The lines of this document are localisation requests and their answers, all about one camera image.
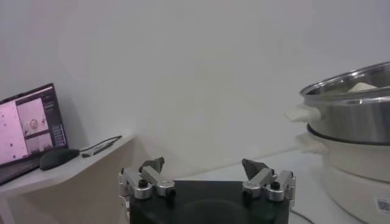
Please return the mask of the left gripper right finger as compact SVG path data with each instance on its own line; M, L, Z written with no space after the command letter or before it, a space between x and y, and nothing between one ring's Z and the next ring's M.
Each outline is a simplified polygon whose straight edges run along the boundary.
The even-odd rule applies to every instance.
M296 176L292 171L283 170L275 173L265 163L242 159L247 181L242 183L244 201L252 201L265 194L269 201L295 201Z

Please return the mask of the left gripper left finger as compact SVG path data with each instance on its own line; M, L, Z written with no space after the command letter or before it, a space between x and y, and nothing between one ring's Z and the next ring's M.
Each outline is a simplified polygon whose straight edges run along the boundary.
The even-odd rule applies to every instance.
M176 196L174 180L161 175L164 163L164 157L159 157L144 161L137 169L122 168L118 174L120 196L147 200L155 190L158 196L174 198Z

